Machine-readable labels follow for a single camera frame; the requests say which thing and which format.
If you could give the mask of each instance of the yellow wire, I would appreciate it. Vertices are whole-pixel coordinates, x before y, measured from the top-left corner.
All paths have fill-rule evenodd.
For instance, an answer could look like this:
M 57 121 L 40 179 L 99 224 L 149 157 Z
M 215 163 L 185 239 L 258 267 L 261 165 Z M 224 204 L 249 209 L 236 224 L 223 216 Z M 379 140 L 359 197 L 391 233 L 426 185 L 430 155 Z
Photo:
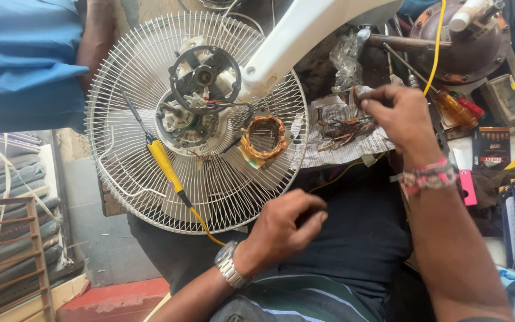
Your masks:
M 386 152 L 381 153 L 381 155 L 380 155 L 380 156 L 378 156 L 376 159 L 377 159 L 377 160 L 379 160 L 380 158 L 382 158 L 382 157 L 383 157 L 383 155 L 384 155 L 385 153 L 386 153 Z M 347 172 L 347 170 L 349 170 L 352 166 L 354 166 L 354 165 L 361 165 L 362 163 L 363 163 L 362 161 L 359 161 L 359 162 L 355 162 L 355 163 L 350 164 L 350 165 L 349 165 L 345 170 L 343 170 L 343 172 L 341 172 L 341 174 L 340 174 L 337 178 L 335 178 L 335 179 L 333 179 L 333 180 L 331 180 L 331 181 L 327 182 L 327 183 L 326 183 L 326 184 L 324 184 L 324 185 L 320 185 L 319 187 L 315 187 L 315 188 L 311 189 L 311 190 L 309 191 L 309 193 L 312 193 L 313 191 L 315 191 L 315 190 L 317 190 L 317 189 L 321 189 L 321 188 L 323 188 L 323 187 L 327 187 L 328 185 L 330 185 L 330 184 L 332 184 L 332 183 L 335 183 L 335 181 L 339 180 L 339 179 L 340 179 L 340 178 L 345 174 L 345 172 Z
M 442 31 L 442 21 L 444 20 L 444 10 L 446 9 L 446 0 L 442 0 L 442 8 L 440 9 L 440 18 L 438 20 L 438 30 L 437 30 L 437 40 L 434 45 L 434 64 L 433 70 L 430 72 L 429 82 L 425 87 L 425 95 L 429 92 L 430 86 L 433 84 L 434 74 L 436 74 L 436 69 L 438 67 L 438 52 L 440 48 L 440 32 Z
M 196 218 L 198 218 L 198 220 L 200 221 L 200 223 L 202 224 L 202 227 L 204 227 L 204 230 L 206 231 L 206 235 L 208 235 L 208 237 L 210 237 L 210 239 L 215 242 L 216 244 L 218 245 L 221 245 L 221 246 L 225 246 L 224 243 L 222 243 L 221 241 L 217 240 L 216 238 L 214 238 L 214 236 L 212 236 L 212 234 L 210 233 L 210 231 L 208 230 L 208 227 L 206 227 L 206 223 L 204 223 L 204 221 L 202 220 L 202 217 L 200 217 L 200 215 L 198 215 L 198 213 L 196 212 L 196 209 L 194 209 L 194 207 L 190 207 L 190 211 L 194 214 L 194 216 L 196 216 Z

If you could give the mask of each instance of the copper winding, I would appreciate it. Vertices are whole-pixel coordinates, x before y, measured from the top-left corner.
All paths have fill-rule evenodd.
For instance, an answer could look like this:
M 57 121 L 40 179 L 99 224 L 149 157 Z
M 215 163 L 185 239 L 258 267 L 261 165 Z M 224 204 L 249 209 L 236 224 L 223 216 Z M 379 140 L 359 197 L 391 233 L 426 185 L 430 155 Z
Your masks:
M 249 138 L 252 134 L 252 128 L 256 125 L 261 124 L 267 124 L 279 128 L 279 133 L 277 134 L 277 144 L 270 151 L 259 152 L 255 150 L 254 145 L 250 143 Z M 248 128 L 246 129 L 244 135 L 241 137 L 240 143 L 244 150 L 247 152 L 247 154 L 249 154 L 249 157 L 255 158 L 257 160 L 268 160 L 276 158 L 280 154 L 282 154 L 287 147 L 286 127 L 285 125 L 283 125 L 283 122 L 275 116 L 256 116 L 253 118 L 252 121 L 249 122 Z

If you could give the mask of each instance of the hand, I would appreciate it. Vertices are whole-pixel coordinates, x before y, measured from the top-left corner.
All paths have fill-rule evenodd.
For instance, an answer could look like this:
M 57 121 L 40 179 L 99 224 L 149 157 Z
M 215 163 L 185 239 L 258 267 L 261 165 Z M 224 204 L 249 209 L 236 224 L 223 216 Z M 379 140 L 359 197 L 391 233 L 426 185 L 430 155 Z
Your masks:
M 251 278 L 303 250 L 321 231 L 326 208 L 325 201 L 301 189 L 266 202 L 251 234 L 234 251 L 238 273 Z
M 422 91 L 385 85 L 359 99 L 363 110 L 375 118 L 402 153 L 405 168 L 421 168 L 442 158 Z M 384 100 L 393 101 L 394 107 L 383 106 L 379 101 Z

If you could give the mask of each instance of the newspaper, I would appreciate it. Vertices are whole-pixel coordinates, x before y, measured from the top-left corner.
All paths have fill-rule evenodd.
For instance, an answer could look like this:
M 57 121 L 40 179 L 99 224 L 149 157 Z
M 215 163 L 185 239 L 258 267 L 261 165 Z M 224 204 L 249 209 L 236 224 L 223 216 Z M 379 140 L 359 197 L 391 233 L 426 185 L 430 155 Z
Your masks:
M 357 86 L 357 93 L 370 91 L 366 86 Z M 319 167 L 321 165 L 342 165 L 359 159 L 362 155 L 377 154 L 395 149 L 388 140 L 382 127 L 377 127 L 371 135 L 357 137 L 353 142 L 334 150 L 318 152 L 317 149 L 326 146 L 330 137 L 324 137 L 319 120 L 345 120 L 363 116 L 364 112 L 354 102 L 352 91 L 345 91 L 322 97 L 311 102 L 309 113 L 309 141 L 303 158 L 302 168 Z

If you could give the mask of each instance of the metal rack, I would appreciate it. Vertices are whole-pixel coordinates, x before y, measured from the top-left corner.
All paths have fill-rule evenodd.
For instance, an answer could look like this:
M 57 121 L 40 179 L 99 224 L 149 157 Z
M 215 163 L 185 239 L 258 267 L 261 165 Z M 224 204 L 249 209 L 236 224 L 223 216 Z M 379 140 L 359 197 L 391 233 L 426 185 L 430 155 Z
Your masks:
M 37 205 L 35 203 L 35 198 L 33 197 L 25 197 L 25 198 L 7 198 L 7 199 L 0 199 L 0 205 L 14 205 L 14 204 L 21 204 L 24 203 L 25 207 L 27 209 L 27 216 L 25 218 L 18 218 L 18 219 L 10 219 L 10 220 L 4 220 L 0 221 L 0 225 L 6 224 L 6 223 L 12 223 L 12 222 L 21 222 L 21 221 L 29 221 L 29 229 L 31 231 L 31 235 L 14 238 L 8 241 L 2 241 L 0 242 L 0 245 L 6 245 L 13 242 L 17 242 L 24 239 L 32 239 L 32 246 L 33 246 L 33 252 L 31 254 L 21 256 L 12 260 L 6 260 L 0 263 L 0 267 L 8 264 L 16 264 L 23 260 L 26 260 L 28 258 L 34 257 L 35 258 L 35 267 L 36 271 L 23 275 L 22 277 L 19 277 L 13 281 L 4 283 L 0 285 L 0 289 L 6 288 L 16 282 L 25 280 L 32 276 L 37 276 L 39 279 L 39 289 L 35 292 L 32 292 L 31 294 L 28 294 L 24 297 L 21 297 L 3 307 L 0 308 L 0 313 L 12 308 L 14 305 L 27 300 L 28 298 L 36 295 L 41 295 L 41 300 L 43 303 L 43 308 L 40 310 L 32 313 L 30 316 L 23 319 L 21 322 L 28 320 L 29 318 L 35 316 L 39 312 L 43 312 L 43 318 L 45 321 L 55 321 L 55 311 L 53 309 L 53 300 L 51 298 L 51 290 L 49 287 L 49 276 L 47 274 L 47 265 L 45 263 L 45 255 L 43 253 L 43 245 L 41 241 L 41 231 L 39 230 L 39 220 L 37 218 Z

